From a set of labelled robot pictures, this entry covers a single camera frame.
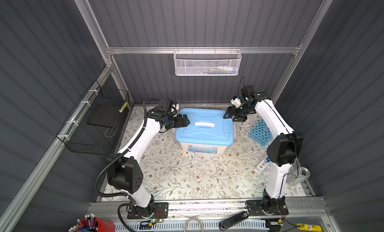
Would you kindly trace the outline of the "white plastic storage bin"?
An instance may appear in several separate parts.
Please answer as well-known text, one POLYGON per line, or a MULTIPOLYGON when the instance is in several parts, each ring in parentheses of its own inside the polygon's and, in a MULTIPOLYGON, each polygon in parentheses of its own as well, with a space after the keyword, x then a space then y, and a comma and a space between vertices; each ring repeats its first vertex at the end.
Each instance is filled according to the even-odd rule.
POLYGON ((222 154, 233 145, 235 126, 223 126, 210 122, 196 122, 185 128, 176 129, 175 139, 185 152, 222 154))

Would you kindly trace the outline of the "blue plastic bin lid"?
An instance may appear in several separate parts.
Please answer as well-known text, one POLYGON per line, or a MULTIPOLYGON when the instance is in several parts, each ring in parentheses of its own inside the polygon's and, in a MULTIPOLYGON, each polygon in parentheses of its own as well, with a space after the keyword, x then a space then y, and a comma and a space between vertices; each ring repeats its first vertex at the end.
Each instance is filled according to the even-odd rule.
POLYGON ((177 128, 178 142, 203 145, 230 146, 234 143, 235 131, 231 119, 224 119, 224 110, 184 108, 181 115, 190 121, 187 127, 177 128))

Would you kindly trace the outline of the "white small tube rack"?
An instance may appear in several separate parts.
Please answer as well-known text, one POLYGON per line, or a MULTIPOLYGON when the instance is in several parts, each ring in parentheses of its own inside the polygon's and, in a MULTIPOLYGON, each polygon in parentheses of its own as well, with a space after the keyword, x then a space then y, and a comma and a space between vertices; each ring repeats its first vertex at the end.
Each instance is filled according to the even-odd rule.
POLYGON ((266 168, 270 165, 270 162, 268 164, 264 163, 264 159, 268 157, 267 155, 259 162, 259 164, 255 167, 254 171, 258 174, 261 175, 266 168))

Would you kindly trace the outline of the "clear plastic measuring cup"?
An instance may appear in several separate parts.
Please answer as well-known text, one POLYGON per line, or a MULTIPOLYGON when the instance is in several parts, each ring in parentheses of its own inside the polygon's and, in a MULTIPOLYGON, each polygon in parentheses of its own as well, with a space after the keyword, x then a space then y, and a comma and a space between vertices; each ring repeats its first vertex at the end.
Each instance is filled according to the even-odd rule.
POLYGON ((288 172, 286 184, 288 186, 294 187, 296 185, 303 183, 310 176, 311 176, 311 173, 307 168, 302 166, 294 168, 292 166, 288 172))

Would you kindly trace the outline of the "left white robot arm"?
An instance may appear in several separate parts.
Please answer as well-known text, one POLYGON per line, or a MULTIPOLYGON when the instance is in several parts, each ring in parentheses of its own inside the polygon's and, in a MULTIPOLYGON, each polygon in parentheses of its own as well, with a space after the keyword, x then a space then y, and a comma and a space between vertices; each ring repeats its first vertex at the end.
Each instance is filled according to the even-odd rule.
POLYGON ((133 138, 117 153, 108 157, 106 167, 98 174, 94 190, 99 197, 127 197, 137 208, 151 214, 154 209, 154 196, 142 185, 144 173, 140 160, 156 134, 161 129, 183 128, 190 124, 187 115, 178 113, 176 101, 161 98, 143 102, 144 119, 133 138), (103 193, 98 189, 99 180, 106 173, 108 184, 119 190, 118 193, 103 193))

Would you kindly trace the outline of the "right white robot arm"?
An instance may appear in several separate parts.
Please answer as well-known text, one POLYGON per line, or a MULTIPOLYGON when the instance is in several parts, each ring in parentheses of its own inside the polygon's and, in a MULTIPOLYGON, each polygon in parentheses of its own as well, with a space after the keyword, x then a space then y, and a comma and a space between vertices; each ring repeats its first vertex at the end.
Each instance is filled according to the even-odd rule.
POLYGON ((254 87, 244 86, 231 100, 224 119, 245 122, 249 114, 258 113, 272 134, 267 148, 271 170, 259 207, 264 214, 287 215, 285 184, 292 164, 297 159, 304 136, 295 132, 282 118, 266 92, 255 92, 254 87))

